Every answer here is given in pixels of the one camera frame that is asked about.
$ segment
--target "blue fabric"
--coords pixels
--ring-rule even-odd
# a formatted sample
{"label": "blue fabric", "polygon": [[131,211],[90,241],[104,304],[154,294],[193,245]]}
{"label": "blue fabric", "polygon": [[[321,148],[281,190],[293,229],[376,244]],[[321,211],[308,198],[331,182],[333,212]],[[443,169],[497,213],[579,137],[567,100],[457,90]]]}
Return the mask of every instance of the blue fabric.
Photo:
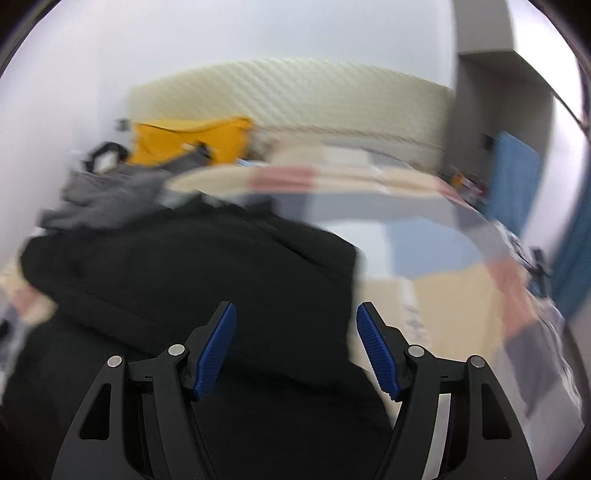
{"label": "blue fabric", "polygon": [[591,173],[569,230],[552,265],[552,294],[556,307],[569,320],[591,287]]}
{"label": "blue fabric", "polygon": [[436,272],[460,271],[485,259],[464,233],[420,217],[388,222],[392,271],[414,279]]}
{"label": "blue fabric", "polygon": [[538,152],[501,132],[495,140],[495,164],[485,218],[497,219],[519,235],[534,201],[540,168]]}

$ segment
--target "blue cloth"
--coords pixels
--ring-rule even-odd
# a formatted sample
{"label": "blue cloth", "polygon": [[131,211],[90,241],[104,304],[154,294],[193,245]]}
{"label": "blue cloth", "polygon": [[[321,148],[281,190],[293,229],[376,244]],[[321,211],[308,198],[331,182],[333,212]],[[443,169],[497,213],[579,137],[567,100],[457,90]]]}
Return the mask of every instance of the blue cloth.
{"label": "blue cloth", "polygon": [[538,152],[507,132],[501,132],[495,140],[495,165],[485,218],[497,219],[519,235],[534,201],[540,169]]}
{"label": "blue cloth", "polygon": [[553,299],[568,321],[591,287],[591,172],[588,168],[583,195],[552,270]]}

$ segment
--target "pink fabric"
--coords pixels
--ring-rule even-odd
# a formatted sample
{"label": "pink fabric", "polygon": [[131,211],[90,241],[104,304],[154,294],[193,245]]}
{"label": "pink fabric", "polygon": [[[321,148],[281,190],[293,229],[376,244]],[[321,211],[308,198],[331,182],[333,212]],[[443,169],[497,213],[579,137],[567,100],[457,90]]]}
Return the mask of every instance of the pink fabric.
{"label": "pink fabric", "polygon": [[314,189],[316,171],[310,166],[257,168],[251,181],[255,192],[305,193]]}
{"label": "pink fabric", "polygon": [[31,286],[23,287],[15,292],[11,303],[18,314],[24,317],[40,295],[41,293]]}
{"label": "pink fabric", "polygon": [[521,278],[522,267],[512,258],[486,265],[503,294],[503,333],[507,341],[534,321],[529,296]]}

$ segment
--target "gray cloth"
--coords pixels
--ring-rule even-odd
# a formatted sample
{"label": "gray cloth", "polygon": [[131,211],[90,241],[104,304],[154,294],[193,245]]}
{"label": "gray cloth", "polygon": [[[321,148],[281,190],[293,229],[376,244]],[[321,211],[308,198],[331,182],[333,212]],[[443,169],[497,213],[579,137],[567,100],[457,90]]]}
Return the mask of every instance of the gray cloth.
{"label": "gray cloth", "polygon": [[157,199],[166,180],[206,164],[207,158],[193,151],[157,168],[121,164],[103,175],[72,171],[61,192],[62,206],[41,212],[38,225],[61,230],[121,227],[165,208]]}

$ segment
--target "beige fabric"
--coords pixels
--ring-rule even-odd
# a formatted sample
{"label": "beige fabric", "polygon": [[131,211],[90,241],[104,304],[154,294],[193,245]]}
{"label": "beige fabric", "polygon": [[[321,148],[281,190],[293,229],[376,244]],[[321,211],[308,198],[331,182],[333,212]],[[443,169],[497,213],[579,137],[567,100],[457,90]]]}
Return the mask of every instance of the beige fabric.
{"label": "beige fabric", "polygon": [[23,323],[29,326],[47,321],[57,310],[49,297],[35,290],[22,274],[18,258],[13,258],[0,274],[0,287],[11,299]]}
{"label": "beige fabric", "polygon": [[503,297],[485,265],[426,275],[414,285],[434,355],[493,357],[502,345]]}

